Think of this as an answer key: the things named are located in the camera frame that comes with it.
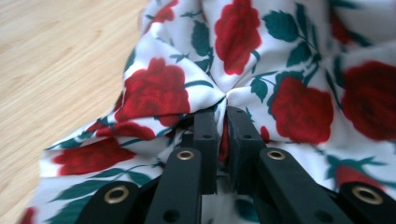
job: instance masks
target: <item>wood grain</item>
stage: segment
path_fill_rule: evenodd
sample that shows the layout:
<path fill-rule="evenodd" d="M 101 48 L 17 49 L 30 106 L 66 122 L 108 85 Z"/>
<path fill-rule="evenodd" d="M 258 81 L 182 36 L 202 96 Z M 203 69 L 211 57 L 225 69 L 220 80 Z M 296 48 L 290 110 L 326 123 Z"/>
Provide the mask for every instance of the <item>wood grain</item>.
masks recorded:
<path fill-rule="evenodd" d="M 145 1 L 0 1 L 0 223 L 15 223 L 42 149 L 106 114 Z"/>

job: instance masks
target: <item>hole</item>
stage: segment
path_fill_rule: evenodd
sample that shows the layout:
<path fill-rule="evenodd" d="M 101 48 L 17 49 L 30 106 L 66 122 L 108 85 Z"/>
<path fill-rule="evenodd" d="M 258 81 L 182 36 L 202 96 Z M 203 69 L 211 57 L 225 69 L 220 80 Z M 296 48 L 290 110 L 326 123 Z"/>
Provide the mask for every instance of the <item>hole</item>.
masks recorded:
<path fill-rule="evenodd" d="M 105 194 L 105 201 L 107 203 L 120 203 L 128 197 L 128 194 L 129 190 L 125 186 L 118 186 Z"/>
<path fill-rule="evenodd" d="M 314 213 L 315 218 L 317 218 L 320 222 L 323 223 L 332 223 L 333 219 L 332 219 L 332 215 L 330 215 L 329 213 L 322 211 L 322 210 L 318 210 Z"/>
<path fill-rule="evenodd" d="M 115 191 L 110 193 L 110 198 L 119 198 L 119 197 L 122 196 L 123 193 L 124 192 L 122 190 L 117 189 L 117 190 L 115 190 Z"/>
<path fill-rule="evenodd" d="M 278 160 L 278 161 L 281 161 L 286 158 L 285 154 L 283 154 L 280 151 L 276 151 L 276 150 L 269 151 L 267 153 L 267 156 L 270 157 L 271 159 Z"/>
<path fill-rule="evenodd" d="M 364 201 L 365 203 L 381 204 L 384 202 L 381 195 L 366 187 L 356 186 L 352 189 L 352 193 L 355 195 L 355 197 L 361 201 Z"/>
<path fill-rule="evenodd" d="M 177 157 L 183 161 L 187 161 L 194 157 L 194 154 L 191 151 L 181 151 L 177 153 Z"/>
<path fill-rule="evenodd" d="M 163 220 L 166 222 L 177 222 L 180 219 L 180 213 L 177 210 L 168 210 L 163 214 Z"/>

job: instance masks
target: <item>floral fabric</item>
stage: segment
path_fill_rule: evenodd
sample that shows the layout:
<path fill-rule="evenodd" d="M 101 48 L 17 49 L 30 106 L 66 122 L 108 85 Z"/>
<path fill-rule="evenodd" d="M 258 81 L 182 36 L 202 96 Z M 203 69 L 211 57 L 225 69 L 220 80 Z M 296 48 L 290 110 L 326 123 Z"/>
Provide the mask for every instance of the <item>floral fabric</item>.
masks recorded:
<path fill-rule="evenodd" d="M 73 223 L 104 184 L 146 184 L 188 129 L 179 122 L 210 106 L 220 161 L 231 105 L 320 185 L 359 180 L 396 198 L 395 21 L 391 0 L 151 1 L 119 100 L 44 151 L 21 223 Z M 202 221 L 258 219 L 252 200 L 220 178 Z"/>

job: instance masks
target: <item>black clamp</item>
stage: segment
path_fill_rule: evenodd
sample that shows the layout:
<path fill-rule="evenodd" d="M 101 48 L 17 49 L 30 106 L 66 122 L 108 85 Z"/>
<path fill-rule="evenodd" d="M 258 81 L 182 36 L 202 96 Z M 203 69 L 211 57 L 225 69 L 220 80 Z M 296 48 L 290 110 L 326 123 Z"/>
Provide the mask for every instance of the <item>black clamp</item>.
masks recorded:
<path fill-rule="evenodd" d="M 139 188 L 116 181 L 99 189 L 78 224 L 201 222 L 202 194 L 216 192 L 219 134 L 211 109 L 194 116 L 163 174 Z M 339 193 L 319 186 L 287 151 L 266 147 L 245 111 L 228 107 L 228 171 L 233 190 L 251 195 L 260 223 L 396 223 L 396 202 L 352 182 Z"/>

